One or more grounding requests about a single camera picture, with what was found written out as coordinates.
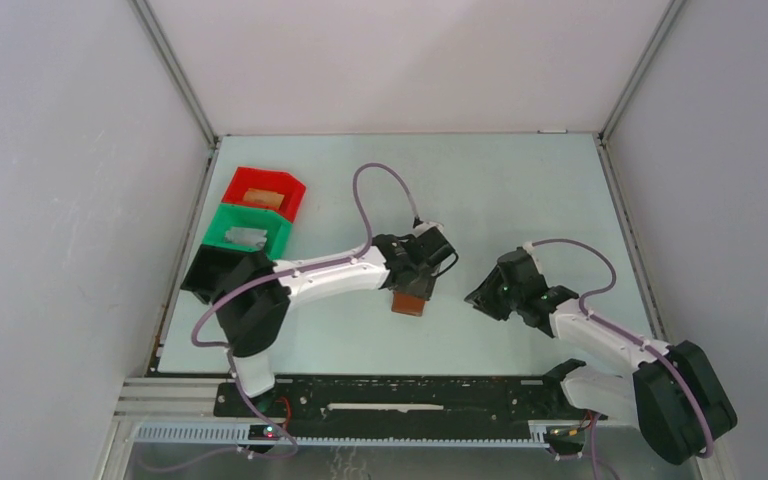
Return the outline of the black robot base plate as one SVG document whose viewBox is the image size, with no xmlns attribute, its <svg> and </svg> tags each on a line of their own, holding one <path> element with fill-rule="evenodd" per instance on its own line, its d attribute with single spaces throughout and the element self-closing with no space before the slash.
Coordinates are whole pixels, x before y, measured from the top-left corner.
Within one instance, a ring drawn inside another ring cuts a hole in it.
<svg viewBox="0 0 768 480">
<path fill-rule="evenodd" d="M 589 422 L 548 376 L 279 375 L 249 402 L 218 386 L 214 416 L 258 413 L 299 441 L 526 441 L 540 421 L 557 432 Z"/>
</svg>

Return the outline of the brown leather card holder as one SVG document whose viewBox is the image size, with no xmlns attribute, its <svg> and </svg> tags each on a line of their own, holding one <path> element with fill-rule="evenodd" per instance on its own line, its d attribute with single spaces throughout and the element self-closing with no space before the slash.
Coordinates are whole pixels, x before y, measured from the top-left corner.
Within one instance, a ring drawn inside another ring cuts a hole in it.
<svg viewBox="0 0 768 480">
<path fill-rule="evenodd" d="M 427 301 L 424 298 L 395 292 L 391 303 L 391 311 L 396 314 L 421 317 Z"/>
</svg>

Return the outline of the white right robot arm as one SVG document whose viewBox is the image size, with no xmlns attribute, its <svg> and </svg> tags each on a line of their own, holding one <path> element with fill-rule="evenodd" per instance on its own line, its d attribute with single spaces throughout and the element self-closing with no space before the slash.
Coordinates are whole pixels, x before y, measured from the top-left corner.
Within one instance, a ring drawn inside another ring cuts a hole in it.
<svg viewBox="0 0 768 480">
<path fill-rule="evenodd" d="M 558 365 L 552 371 L 558 380 L 541 392 L 545 411 L 566 418 L 588 410 L 632 426 L 673 465 L 711 456 L 738 416 L 704 350 L 633 333 L 601 316 L 587 305 L 587 293 L 549 285 L 534 250 L 526 243 L 500 256 L 464 300 L 497 321 L 518 315 L 609 367 L 602 372 L 577 360 Z"/>
</svg>

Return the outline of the clear card in green bin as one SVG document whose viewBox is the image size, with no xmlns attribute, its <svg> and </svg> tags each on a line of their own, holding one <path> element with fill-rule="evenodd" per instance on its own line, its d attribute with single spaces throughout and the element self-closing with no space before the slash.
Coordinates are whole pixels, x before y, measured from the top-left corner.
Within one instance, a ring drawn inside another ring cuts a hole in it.
<svg viewBox="0 0 768 480">
<path fill-rule="evenodd" d="M 231 227 L 223 237 L 226 243 L 239 247 L 262 250 L 268 242 L 268 231 L 250 227 Z"/>
</svg>

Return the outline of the red plastic bin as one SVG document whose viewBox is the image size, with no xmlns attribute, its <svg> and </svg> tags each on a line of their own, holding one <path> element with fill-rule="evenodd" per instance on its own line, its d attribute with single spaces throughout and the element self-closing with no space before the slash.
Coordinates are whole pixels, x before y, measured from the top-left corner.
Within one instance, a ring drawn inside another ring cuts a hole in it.
<svg viewBox="0 0 768 480">
<path fill-rule="evenodd" d="M 283 194 L 285 198 L 279 210 L 266 210 L 280 214 L 291 223 L 296 221 L 298 211 L 307 191 L 305 184 L 288 172 L 253 167 L 237 167 L 222 196 L 222 202 L 258 208 L 241 202 L 243 194 L 250 188 Z"/>
</svg>

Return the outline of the black plastic bin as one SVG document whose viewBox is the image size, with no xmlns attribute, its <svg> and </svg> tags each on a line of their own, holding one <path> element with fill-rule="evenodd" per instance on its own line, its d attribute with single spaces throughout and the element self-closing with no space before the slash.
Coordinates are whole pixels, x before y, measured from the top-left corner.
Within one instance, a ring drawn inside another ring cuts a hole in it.
<svg viewBox="0 0 768 480">
<path fill-rule="evenodd" d="M 247 255 L 241 250 L 200 245 L 183 278 L 181 289 L 192 293 L 202 304 L 211 304 L 225 277 Z"/>
</svg>

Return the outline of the orange card in red bin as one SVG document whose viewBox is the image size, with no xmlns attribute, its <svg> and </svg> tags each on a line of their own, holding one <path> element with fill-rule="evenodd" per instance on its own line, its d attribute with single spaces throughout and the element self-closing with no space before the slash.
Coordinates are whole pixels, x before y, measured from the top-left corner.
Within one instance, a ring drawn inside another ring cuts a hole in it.
<svg viewBox="0 0 768 480">
<path fill-rule="evenodd" d="M 250 188 L 243 194 L 241 202 L 258 208 L 279 210 L 284 198 L 279 192 Z"/>
</svg>

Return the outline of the green plastic bin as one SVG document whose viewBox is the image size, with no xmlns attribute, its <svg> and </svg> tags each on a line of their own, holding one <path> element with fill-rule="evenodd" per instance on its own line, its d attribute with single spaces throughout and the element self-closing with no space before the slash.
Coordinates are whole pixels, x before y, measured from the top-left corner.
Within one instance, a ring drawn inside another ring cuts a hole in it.
<svg viewBox="0 0 768 480">
<path fill-rule="evenodd" d="M 283 256 L 292 228 L 273 210 L 220 203 L 202 243 L 247 253 L 262 251 L 275 260 Z"/>
</svg>

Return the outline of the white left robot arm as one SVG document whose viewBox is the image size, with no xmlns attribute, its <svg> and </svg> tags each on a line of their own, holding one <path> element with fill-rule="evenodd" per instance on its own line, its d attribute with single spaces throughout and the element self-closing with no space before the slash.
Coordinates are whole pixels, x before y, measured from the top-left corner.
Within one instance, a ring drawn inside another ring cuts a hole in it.
<svg viewBox="0 0 768 480">
<path fill-rule="evenodd" d="M 288 313 L 354 291 L 390 290 L 427 298 L 437 277 L 458 259 L 435 222 L 420 222 L 405 235 L 375 235 L 357 248 L 330 256 L 243 258 L 211 303 L 226 337 L 232 375 L 241 386 L 238 404 L 257 417 L 274 408 L 275 374 L 268 351 Z"/>
</svg>

